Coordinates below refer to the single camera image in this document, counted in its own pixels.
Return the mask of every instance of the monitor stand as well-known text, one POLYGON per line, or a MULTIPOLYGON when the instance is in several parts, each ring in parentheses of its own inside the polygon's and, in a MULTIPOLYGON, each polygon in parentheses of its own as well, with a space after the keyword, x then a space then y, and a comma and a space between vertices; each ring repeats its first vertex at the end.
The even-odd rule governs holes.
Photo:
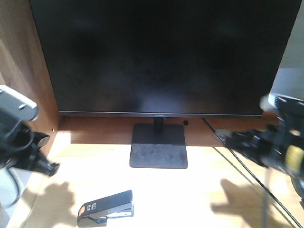
POLYGON ((133 128, 130 166, 135 168, 188 167, 184 127, 163 124, 155 117, 154 124, 137 123, 133 128))

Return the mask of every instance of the desk surface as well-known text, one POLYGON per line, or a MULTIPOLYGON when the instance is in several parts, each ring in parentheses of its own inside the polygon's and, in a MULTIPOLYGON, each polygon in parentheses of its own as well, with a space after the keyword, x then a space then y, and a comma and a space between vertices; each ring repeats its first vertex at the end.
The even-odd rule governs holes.
MULTIPOLYGON (((203 133, 209 141, 201 145, 187 143, 189 166, 185 170, 131 168, 128 164, 131 146, 127 140, 132 128, 129 122, 135 119, 128 119, 125 125, 122 119, 114 119, 113 123, 103 121, 101 118, 66 120, 49 154, 49 159, 61 163, 58 173, 51 178, 32 174, 8 228, 74 228, 83 203, 130 189, 133 190, 134 217, 109 219, 108 227, 259 228, 263 227, 263 202, 267 200, 268 227, 292 227, 228 150, 218 147, 249 181, 221 154, 204 146, 217 142, 211 140, 210 132, 200 131, 197 126, 191 128, 191 124, 199 124, 197 120, 190 120, 191 132, 197 129, 195 134, 203 133), (97 128, 103 128, 101 133, 96 133, 97 128), (118 143, 108 143, 115 142, 110 135, 121 139, 117 139, 118 143), (102 136, 108 139, 97 144, 95 140, 102 136)), ((220 125, 220 120, 212 121, 220 125)), ((230 121, 230 126, 247 127, 237 120, 234 123, 230 121)), ((242 160, 304 224, 300 197, 289 177, 242 160)))

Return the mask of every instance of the stapler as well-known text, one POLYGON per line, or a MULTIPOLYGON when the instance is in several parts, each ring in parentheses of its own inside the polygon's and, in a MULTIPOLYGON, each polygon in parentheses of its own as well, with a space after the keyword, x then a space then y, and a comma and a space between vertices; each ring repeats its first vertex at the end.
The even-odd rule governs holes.
POLYGON ((132 217, 132 198, 132 191, 128 190, 85 203, 78 212, 78 227, 105 227, 107 219, 132 217))

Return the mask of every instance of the black monitor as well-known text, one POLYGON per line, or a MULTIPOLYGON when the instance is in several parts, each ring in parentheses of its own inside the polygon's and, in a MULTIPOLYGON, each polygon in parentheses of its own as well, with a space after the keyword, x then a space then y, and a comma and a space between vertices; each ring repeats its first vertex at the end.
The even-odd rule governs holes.
POLYGON ((162 118, 261 116, 301 2, 30 0, 61 114, 155 117, 130 164, 158 168, 187 166, 162 118))

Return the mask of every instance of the cable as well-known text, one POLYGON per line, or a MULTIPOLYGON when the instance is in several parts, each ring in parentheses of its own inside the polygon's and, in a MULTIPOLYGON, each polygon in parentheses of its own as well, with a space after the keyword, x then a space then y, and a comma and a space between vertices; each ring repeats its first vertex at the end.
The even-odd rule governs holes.
MULTIPOLYGON (((254 185, 254 183, 237 167, 235 166, 235 164, 233 164, 221 151, 219 151, 217 148, 212 147, 216 152, 218 152, 231 166, 233 166, 233 168, 235 168, 250 184, 254 185)), ((293 223, 288 219, 288 217, 280 210, 280 208, 272 203, 272 206, 283 216, 283 218, 285 218, 285 220, 293 227, 295 228, 295 226, 293 225, 293 223)))
MULTIPOLYGON (((209 122, 202 118, 202 120, 206 123, 206 125, 210 128, 210 130, 221 140, 224 144, 224 140, 220 137, 220 135, 214 130, 214 128, 209 124, 209 122)), ((258 182, 258 184, 274 199, 274 201, 280 205, 280 207, 288 214, 288 216, 295 222, 295 224, 299 228, 303 228, 302 225, 296 220, 296 218, 289 212, 289 210, 279 201, 274 194, 253 174, 253 172, 240 160, 240 158, 233 152, 232 149, 228 149, 232 155, 236 158, 236 160, 244 167, 244 169, 258 182)))
POLYGON ((9 176, 13 179, 14 184, 15 184, 15 187, 16 187, 16 192, 17 192, 17 195, 16 195, 15 200, 14 200, 11 204, 7 205, 7 208, 9 208, 9 207, 13 206, 15 203, 18 202, 18 200, 20 199, 20 196, 21 196, 21 191, 20 191, 20 186, 19 186, 19 184, 18 184, 17 178, 16 178, 15 175, 10 171, 10 162, 6 165, 5 169, 6 169, 6 171, 8 172, 9 176))

